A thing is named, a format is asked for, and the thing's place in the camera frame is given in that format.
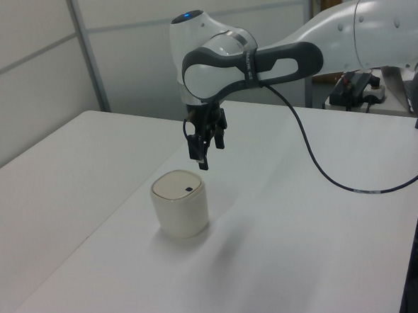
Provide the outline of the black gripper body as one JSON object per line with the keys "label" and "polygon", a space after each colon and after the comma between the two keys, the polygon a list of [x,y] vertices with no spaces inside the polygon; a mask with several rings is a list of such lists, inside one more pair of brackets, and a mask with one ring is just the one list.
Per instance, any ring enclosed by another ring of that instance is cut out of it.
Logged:
{"label": "black gripper body", "polygon": [[223,130],[227,129],[227,120],[220,102],[202,103],[201,105],[186,105],[188,120],[193,124],[196,134],[202,130],[215,129],[216,126]]}

